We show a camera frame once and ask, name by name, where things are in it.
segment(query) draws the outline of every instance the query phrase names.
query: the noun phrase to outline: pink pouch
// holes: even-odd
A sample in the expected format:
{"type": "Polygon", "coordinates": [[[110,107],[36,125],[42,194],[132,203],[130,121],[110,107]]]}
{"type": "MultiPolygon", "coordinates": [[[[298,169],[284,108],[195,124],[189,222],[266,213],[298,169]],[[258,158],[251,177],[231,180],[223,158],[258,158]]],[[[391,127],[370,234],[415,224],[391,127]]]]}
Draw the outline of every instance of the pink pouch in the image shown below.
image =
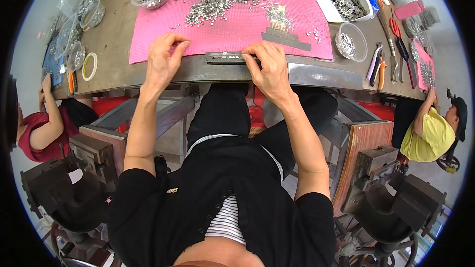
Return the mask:
{"type": "Polygon", "coordinates": [[[400,20],[404,20],[406,18],[412,17],[413,15],[419,15],[420,13],[424,12],[426,7],[422,0],[409,2],[401,7],[394,9],[394,14],[400,20]]]}

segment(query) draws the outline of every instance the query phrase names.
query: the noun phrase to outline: yellow shirt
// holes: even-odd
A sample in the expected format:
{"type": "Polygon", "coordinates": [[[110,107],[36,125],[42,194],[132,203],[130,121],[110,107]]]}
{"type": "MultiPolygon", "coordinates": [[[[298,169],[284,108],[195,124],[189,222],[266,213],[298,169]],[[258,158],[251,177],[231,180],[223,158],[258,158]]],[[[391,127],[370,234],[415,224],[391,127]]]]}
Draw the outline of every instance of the yellow shirt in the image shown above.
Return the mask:
{"type": "Polygon", "coordinates": [[[435,108],[422,117],[422,137],[414,132],[412,123],[401,144],[401,154],[417,162],[433,162],[448,151],[455,141],[454,129],[437,114],[435,108]]]}

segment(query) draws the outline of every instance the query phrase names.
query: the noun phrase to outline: wooden board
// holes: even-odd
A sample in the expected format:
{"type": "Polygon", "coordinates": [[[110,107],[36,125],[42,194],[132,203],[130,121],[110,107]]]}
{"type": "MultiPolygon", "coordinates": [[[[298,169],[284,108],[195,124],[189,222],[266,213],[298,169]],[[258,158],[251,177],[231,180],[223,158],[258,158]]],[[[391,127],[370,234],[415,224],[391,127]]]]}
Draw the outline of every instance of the wooden board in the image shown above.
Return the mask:
{"type": "Polygon", "coordinates": [[[333,216],[338,217],[343,214],[341,207],[350,189],[358,152],[376,149],[380,145],[391,145],[393,125],[394,123],[391,121],[351,123],[348,151],[340,183],[333,199],[333,216]]]}
{"type": "Polygon", "coordinates": [[[125,157],[127,134],[91,125],[80,127],[79,132],[81,134],[112,144],[112,150],[114,152],[114,163],[116,164],[116,173],[117,177],[119,177],[119,175],[121,175],[123,171],[123,159],[125,157]]]}
{"type": "MultiPolygon", "coordinates": [[[[138,88],[145,81],[147,62],[129,64],[129,50],[134,33],[135,19],[137,16],[137,7],[130,3],[130,0],[102,0],[105,6],[105,16],[103,21],[96,27],[90,28],[84,32],[81,42],[86,47],[86,53],[95,52],[98,57],[97,72],[91,81],[84,81],[80,71],[77,73],[76,95],[103,92],[111,89],[130,89],[138,88]]],[[[385,7],[383,12],[389,21],[391,15],[390,7],[385,7]]],[[[409,46],[410,39],[404,32],[401,21],[397,20],[401,27],[402,39],[406,46],[409,46]]],[[[317,58],[290,56],[287,55],[287,61],[300,64],[320,65],[327,68],[338,68],[361,74],[363,79],[363,89],[377,90],[379,77],[375,86],[371,87],[366,81],[372,56],[376,49],[376,43],[383,43],[385,52],[385,61],[388,63],[385,74],[385,82],[382,92],[397,96],[424,99],[425,94],[421,89],[412,89],[407,65],[404,62],[403,80],[404,83],[391,83],[390,74],[390,50],[384,36],[384,32],[378,18],[364,22],[354,22],[363,32],[368,43],[368,56],[364,62],[354,62],[340,55],[333,45],[333,61],[319,60],[317,58]]],[[[330,34],[334,43],[334,36],[338,32],[340,24],[329,23],[330,34]]],[[[246,66],[230,65],[207,65],[204,62],[203,55],[184,57],[181,67],[172,83],[175,84],[194,84],[201,82],[250,82],[251,75],[246,66]]],[[[396,50],[396,57],[399,62],[400,55],[396,50]]],[[[61,85],[54,87],[53,95],[56,99],[63,99],[72,96],[68,92],[68,81],[65,79],[61,85]]]]}

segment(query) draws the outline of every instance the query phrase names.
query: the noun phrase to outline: hand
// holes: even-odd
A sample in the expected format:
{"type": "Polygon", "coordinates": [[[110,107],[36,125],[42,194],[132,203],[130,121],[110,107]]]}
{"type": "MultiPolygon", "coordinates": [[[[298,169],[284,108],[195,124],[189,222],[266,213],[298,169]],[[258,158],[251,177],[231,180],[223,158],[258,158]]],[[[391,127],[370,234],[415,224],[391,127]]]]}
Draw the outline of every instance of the hand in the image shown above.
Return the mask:
{"type": "Polygon", "coordinates": [[[434,87],[430,88],[429,93],[427,94],[426,100],[429,101],[431,104],[433,104],[436,100],[438,102],[436,88],[434,88],[434,87]]]}
{"type": "Polygon", "coordinates": [[[149,49],[147,75],[140,87],[141,96],[158,98],[175,76],[183,53],[190,46],[190,39],[182,34],[165,33],[159,36],[149,49]],[[170,49],[175,51],[170,56],[170,49]]]}
{"type": "Polygon", "coordinates": [[[250,45],[241,53],[251,72],[253,83],[277,107],[281,108],[295,98],[295,93],[290,88],[283,47],[264,41],[250,45]],[[250,54],[259,58],[262,70],[250,54]]]}
{"type": "Polygon", "coordinates": [[[43,86],[40,87],[38,90],[38,102],[39,104],[42,104],[45,102],[45,94],[43,93],[43,86]]]}
{"type": "Polygon", "coordinates": [[[45,79],[41,83],[41,88],[39,89],[43,93],[51,93],[51,74],[48,73],[45,76],[45,79]]]}

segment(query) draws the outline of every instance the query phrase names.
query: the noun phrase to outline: workbench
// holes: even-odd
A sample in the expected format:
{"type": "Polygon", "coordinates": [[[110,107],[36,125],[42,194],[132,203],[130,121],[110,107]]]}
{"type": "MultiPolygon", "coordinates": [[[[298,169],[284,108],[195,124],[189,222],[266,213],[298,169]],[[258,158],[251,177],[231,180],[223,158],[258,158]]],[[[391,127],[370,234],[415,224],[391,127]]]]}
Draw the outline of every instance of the workbench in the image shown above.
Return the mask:
{"type": "MultiPolygon", "coordinates": [[[[114,89],[136,89],[145,81],[147,63],[129,64],[129,50],[134,34],[137,7],[130,3],[130,0],[102,0],[105,6],[104,19],[98,26],[90,28],[82,34],[81,42],[86,48],[86,54],[95,52],[98,57],[97,72],[90,81],[84,81],[82,73],[77,72],[77,92],[75,95],[104,92],[114,89]]],[[[391,6],[385,6],[386,17],[390,18],[391,6]]],[[[404,32],[401,21],[397,20],[401,27],[402,39],[409,47],[410,39],[404,32]]],[[[366,81],[366,75],[376,49],[376,43],[383,44],[386,52],[385,82],[382,93],[395,96],[425,99],[425,94],[419,88],[412,89],[409,78],[407,64],[403,69],[403,83],[391,83],[390,74],[390,50],[383,28],[375,17],[369,21],[353,22],[363,32],[368,43],[368,55],[363,62],[355,62],[341,56],[334,45],[334,38],[340,26],[339,23],[329,23],[330,35],[332,36],[334,60],[320,60],[311,57],[301,57],[286,55],[289,63],[315,65],[311,68],[294,66],[289,70],[291,84],[309,85],[314,87],[335,88],[335,89],[355,89],[350,85],[348,79],[342,78],[346,71],[360,74],[362,79],[362,90],[376,91],[379,77],[376,78],[375,86],[371,87],[366,81]]],[[[397,61],[401,56],[396,50],[397,61]]],[[[72,97],[68,91],[68,79],[54,87],[53,96],[56,100],[72,97]]],[[[251,82],[251,74],[245,65],[209,65],[205,62],[204,55],[193,55],[183,57],[181,67],[171,81],[172,84],[198,84],[211,82],[251,82]]]]}

